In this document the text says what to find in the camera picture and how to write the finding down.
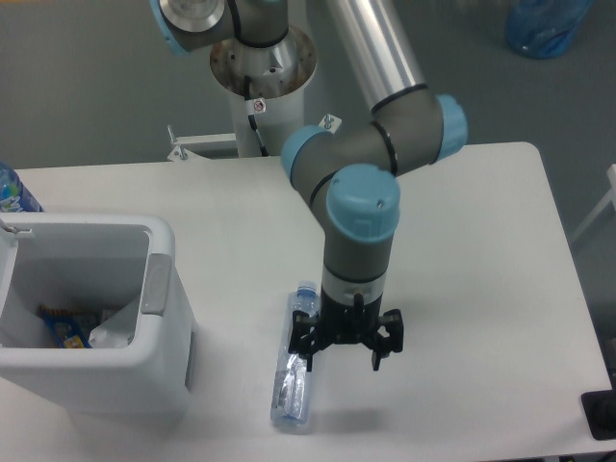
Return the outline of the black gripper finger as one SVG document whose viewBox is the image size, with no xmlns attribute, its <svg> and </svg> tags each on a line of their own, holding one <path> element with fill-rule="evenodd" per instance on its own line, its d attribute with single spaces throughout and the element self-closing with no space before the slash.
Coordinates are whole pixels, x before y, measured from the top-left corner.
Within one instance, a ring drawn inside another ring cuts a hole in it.
<svg viewBox="0 0 616 462">
<path fill-rule="evenodd" d="M 363 345 L 372 352 L 372 369 L 377 372 L 381 361 L 403 350 L 403 319 L 399 309 L 377 315 L 363 334 Z"/>
<path fill-rule="evenodd" d="M 288 352 L 306 362 L 307 372 L 313 370 L 314 356 L 332 344 L 332 331 L 327 317 L 311 317 L 304 311 L 293 310 Z"/>
</svg>

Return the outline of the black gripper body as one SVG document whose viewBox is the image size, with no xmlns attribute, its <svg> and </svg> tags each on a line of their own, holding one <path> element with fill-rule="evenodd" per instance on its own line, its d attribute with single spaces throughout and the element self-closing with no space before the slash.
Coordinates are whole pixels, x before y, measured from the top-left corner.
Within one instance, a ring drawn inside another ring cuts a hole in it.
<svg viewBox="0 0 616 462">
<path fill-rule="evenodd" d="M 347 305 L 322 290 L 315 346 L 362 344 L 365 347 L 381 347 L 383 336 L 378 333 L 381 301 L 382 295 L 370 303 L 358 295 Z"/>
</svg>

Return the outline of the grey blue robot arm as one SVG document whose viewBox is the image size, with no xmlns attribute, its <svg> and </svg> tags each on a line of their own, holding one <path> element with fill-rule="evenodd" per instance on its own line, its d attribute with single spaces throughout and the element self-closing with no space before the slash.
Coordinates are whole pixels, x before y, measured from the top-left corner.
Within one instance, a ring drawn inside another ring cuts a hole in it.
<svg viewBox="0 0 616 462">
<path fill-rule="evenodd" d="M 321 310 L 292 314 L 289 352 L 311 360 L 333 345 L 363 345 L 379 364 L 403 349 L 401 312 L 380 308 L 399 221 L 398 178 L 460 151 L 468 123 L 453 97 L 430 91 L 391 2 L 325 7 L 372 115 L 348 134 L 303 121 L 316 51 L 291 25 L 287 2 L 150 5 L 173 52 L 210 49 L 212 72 L 236 101 L 239 152 L 278 156 L 323 230 Z"/>
</svg>

